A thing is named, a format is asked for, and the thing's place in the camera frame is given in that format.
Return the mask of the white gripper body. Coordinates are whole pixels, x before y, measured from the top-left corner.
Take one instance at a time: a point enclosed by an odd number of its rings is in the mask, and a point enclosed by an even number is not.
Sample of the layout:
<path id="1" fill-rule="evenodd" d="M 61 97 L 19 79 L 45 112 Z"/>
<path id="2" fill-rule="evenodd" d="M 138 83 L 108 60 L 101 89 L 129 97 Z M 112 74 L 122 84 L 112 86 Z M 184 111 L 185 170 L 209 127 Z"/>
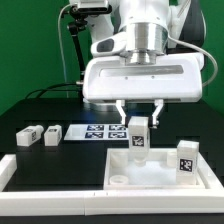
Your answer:
<path id="1" fill-rule="evenodd" d="M 198 101 L 203 55 L 167 54 L 166 42 L 165 34 L 118 33 L 93 43 L 84 98 L 98 103 Z"/>

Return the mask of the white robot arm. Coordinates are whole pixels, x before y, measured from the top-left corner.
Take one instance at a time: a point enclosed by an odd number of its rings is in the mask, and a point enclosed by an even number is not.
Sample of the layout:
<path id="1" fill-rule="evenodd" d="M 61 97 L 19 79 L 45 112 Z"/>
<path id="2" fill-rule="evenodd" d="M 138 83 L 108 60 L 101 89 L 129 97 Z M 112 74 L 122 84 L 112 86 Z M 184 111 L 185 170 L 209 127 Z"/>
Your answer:
<path id="1" fill-rule="evenodd" d="M 204 52 L 181 34 L 195 12 L 192 0 L 69 0 L 70 14 L 80 28 L 88 27 L 93 59 L 84 70 L 87 102 L 117 107 L 121 122 L 127 103 L 153 103 L 148 122 L 158 125 L 167 102 L 196 102 L 202 96 Z"/>

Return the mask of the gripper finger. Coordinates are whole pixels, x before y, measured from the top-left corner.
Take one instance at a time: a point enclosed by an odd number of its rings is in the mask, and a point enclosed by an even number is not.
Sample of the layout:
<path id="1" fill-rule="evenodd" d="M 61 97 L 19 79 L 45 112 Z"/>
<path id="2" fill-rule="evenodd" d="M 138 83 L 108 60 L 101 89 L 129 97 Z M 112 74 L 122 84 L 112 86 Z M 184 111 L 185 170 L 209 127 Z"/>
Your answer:
<path id="1" fill-rule="evenodd" d="M 117 100 L 116 101 L 116 108 L 120 114 L 121 117 L 121 124 L 125 127 L 128 126 L 128 122 L 129 122 L 129 118 L 127 117 L 125 110 L 124 110 L 124 106 L 125 106 L 125 101 L 124 100 Z"/>
<path id="2" fill-rule="evenodd" d="M 157 99 L 154 101 L 154 111 L 150 117 L 150 127 L 156 129 L 159 125 L 159 116 L 164 108 L 164 100 Z"/>

